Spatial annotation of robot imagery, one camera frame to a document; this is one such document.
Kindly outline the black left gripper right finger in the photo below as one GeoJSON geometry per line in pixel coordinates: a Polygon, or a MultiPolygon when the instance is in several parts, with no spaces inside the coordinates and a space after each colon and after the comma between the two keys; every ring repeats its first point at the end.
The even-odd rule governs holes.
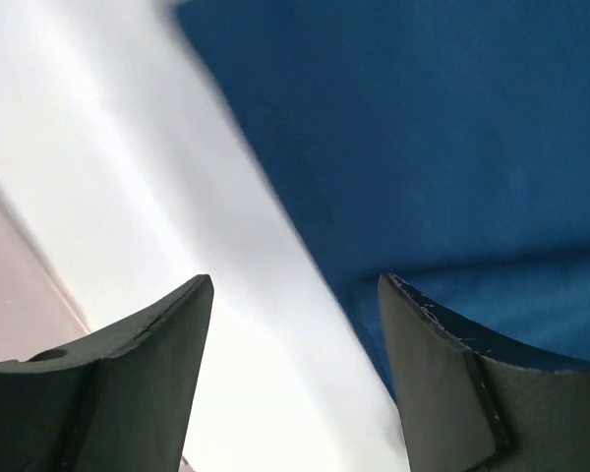
{"type": "Polygon", "coordinates": [[[590,362],[539,349],[379,281],[412,470],[590,472],[590,362]]]}

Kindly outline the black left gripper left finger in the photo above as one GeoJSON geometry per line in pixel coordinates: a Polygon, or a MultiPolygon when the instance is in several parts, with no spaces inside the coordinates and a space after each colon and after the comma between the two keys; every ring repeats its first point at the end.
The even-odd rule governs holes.
{"type": "Polygon", "coordinates": [[[199,275],[76,341],[0,362],[0,472],[177,470],[211,307],[199,275]]]}

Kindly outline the navy blue printed t-shirt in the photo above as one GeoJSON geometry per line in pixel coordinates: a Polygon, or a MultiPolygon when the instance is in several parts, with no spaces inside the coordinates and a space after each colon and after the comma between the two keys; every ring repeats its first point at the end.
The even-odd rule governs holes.
{"type": "Polygon", "coordinates": [[[175,15],[385,384],[384,272],[590,361],[590,1],[175,15]]]}

